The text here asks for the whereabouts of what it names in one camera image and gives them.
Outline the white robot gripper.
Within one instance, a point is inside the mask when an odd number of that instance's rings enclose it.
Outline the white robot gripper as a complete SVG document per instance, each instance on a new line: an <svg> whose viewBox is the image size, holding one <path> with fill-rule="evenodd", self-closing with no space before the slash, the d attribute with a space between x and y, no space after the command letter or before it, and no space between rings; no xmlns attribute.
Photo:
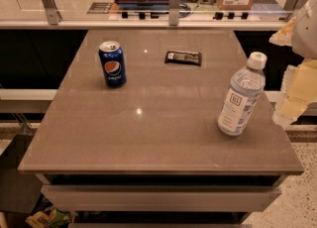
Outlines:
<svg viewBox="0 0 317 228"><path fill-rule="evenodd" d="M307 57L300 65L289 65L283 75L272 120L287 127L317 98L317 0L308 0L295 17L268 40Z"/></svg>

